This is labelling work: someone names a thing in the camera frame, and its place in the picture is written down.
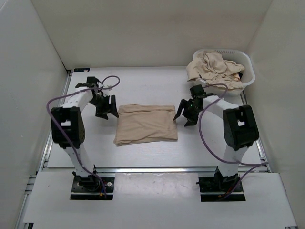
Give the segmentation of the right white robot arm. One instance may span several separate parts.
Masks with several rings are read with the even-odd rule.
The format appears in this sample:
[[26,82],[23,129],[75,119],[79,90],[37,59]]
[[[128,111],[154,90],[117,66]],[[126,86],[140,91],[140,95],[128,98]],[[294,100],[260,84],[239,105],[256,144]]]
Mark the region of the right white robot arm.
[[253,110],[249,105],[239,106],[223,100],[214,93],[204,91],[202,85],[190,88],[191,99],[180,101],[175,118],[184,116],[185,126],[195,126],[206,110],[223,121],[224,139],[227,144],[224,156],[217,157],[217,166],[212,181],[202,184],[211,191],[232,190],[239,181],[238,167],[245,152],[259,138]]

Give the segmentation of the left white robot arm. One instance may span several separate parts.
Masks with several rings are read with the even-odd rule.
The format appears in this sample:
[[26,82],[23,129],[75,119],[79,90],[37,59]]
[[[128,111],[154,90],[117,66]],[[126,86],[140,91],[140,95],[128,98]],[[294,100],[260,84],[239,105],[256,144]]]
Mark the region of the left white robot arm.
[[74,177],[80,179],[80,185],[89,191],[100,191],[102,194],[106,194],[105,183],[97,174],[95,165],[89,161],[83,145],[86,133],[81,113],[91,104],[98,118],[108,119],[108,114],[118,117],[115,96],[103,93],[114,87],[106,87],[105,81],[90,76],[86,82],[78,83],[73,93],[62,96],[68,99],[62,106],[51,108],[54,99],[46,104],[51,118],[52,140],[69,155],[76,170]]

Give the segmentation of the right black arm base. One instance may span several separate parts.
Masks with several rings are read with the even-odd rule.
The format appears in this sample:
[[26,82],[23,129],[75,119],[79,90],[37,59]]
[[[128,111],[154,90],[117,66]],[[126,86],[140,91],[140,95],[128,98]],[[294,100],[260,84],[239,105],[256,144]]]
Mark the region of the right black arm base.
[[213,177],[198,177],[201,202],[244,202],[243,185],[240,176],[235,174],[223,177],[216,171]]

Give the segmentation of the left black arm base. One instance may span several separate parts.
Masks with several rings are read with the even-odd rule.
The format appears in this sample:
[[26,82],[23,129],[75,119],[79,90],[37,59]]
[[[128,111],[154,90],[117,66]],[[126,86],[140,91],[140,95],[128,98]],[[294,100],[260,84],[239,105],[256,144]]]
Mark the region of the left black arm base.
[[101,177],[96,170],[95,175],[72,174],[71,200],[113,200],[115,177]]

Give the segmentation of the beige trousers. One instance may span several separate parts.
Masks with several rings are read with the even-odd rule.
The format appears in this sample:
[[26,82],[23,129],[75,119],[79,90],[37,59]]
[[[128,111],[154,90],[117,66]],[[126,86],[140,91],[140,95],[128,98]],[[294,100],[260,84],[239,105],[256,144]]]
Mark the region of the beige trousers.
[[178,140],[174,105],[128,104],[118,113],[113,142],[117,146]]

